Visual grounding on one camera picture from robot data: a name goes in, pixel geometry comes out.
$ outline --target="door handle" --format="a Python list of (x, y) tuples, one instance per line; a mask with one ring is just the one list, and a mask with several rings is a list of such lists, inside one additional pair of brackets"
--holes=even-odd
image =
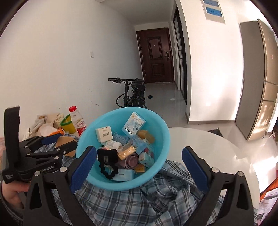
[(166, 57), (167, 57), (167, 60), (169, 61), (170, 60), (169, 52), (166, 52)]

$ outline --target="tabletop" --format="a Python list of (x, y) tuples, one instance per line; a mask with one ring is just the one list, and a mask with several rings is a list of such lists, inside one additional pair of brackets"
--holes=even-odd
[(235, 174), (242, 171), (245, 174), (254, 208), (259, 207), (259, 182), (252, 163), (241, 156), (241, 150), (230, 141), (216, 134), (191, 128), (169, 128), (171, 144), (169, 160), (182, 164), (181, 152), (190, 146), (195, 153), (204, 159), (210, 167), (217, 167), (223, 173)]

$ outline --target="blue gripper pad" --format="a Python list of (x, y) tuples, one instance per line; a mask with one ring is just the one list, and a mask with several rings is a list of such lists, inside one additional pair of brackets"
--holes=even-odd
[(41, 144), (44, 144), (44, 145), (53, 144), (53, 143), (57, 142), (58, 138), (62, 135), (63, 134), (61, 134), (61, 133), (57, 133), (57, 134), (45, 137), (41, 140)]
[(69, 172), (68, 174), (70, 181), (69, 187), (72, 193), (81, 189), (82, 184), (96, 161), (96, 155), (96, 148), (88, 146), (83, 154), (70, 165), (69, 170), (71, 171), (71, 166), (73, 168), (73, 172)]
[(186, 165), (195, 184), (197, 185), (197, 188), (200, 191), (207, 193), (209, 191), (208, 177), (205, 174), (205, 172), (202, 170), (201, 166), (199, 165), (199, 163), (197, 162), (195, 157), (193, 157), (191, 152), (188, 150), (188, 148), (190, 148), (190, 147), (185, 147), (182, 150), (182, 161)]

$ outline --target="silver bolt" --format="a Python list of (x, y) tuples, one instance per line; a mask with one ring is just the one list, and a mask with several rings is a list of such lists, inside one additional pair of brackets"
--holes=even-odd
[(41, 172), (39, 170), (34, 173), (35, 176), (38, 176), (40, 174), (41, 174)]
[(66, 171), (67, 171), (67, 167), (63, 166), (63, 167), (60, 168), (60, 172), (63, 173), (63, 172), (66, 172)]
[(219, 172), (219, 169), (216, 168), (216, 167), (213, 167), (211, 170), (212, 170), (214, 173), (218, 173), (218, 172)]
[(239, 176), (244, 176), (244, 173), (242, 171), (238, 171), (237, 173)]

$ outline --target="sliding glass door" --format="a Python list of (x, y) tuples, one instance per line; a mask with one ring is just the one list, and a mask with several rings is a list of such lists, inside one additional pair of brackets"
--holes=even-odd
[(182, 32), (182, 23), (180, 20), (180, 15), (178, 8), (176, 9), (175, 16), (173, 19), (175, 33), (177, 38), (177, 51), (178, 51), (178, 63), (180, 65), (180, 91), (185, 99), (187, 99), (187, 68), (186, 68), (186, 55), (185, 55), (185, 45)]

